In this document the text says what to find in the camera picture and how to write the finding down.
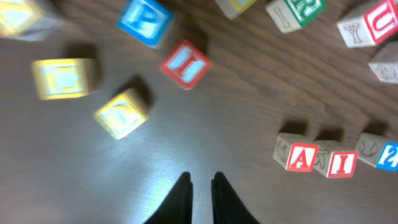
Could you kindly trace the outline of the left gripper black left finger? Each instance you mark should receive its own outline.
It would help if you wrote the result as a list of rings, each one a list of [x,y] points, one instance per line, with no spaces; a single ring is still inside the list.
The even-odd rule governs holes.
[[[191,224],[193,183],[189,172],[183,172],[158,209],[144,224]]]

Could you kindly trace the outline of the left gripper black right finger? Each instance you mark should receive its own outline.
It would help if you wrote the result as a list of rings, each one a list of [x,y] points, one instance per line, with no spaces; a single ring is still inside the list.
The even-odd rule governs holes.
[[[259,224],[222,172],[211,180],[211,199],[214,224]]]

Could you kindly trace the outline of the red A block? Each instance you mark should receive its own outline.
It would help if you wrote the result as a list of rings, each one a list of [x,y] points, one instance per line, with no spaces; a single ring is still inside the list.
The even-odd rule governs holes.
[[[311,172],[319,146],[300,134],[278,133],[273,158],[287,171]]]

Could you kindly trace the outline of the blue 2 block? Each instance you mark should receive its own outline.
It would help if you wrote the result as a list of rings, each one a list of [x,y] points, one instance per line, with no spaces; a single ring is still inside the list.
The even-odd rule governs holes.
[[[380,170],[397,172],[397,142],[387,137],[361,133],[354,148],[358,159]]]

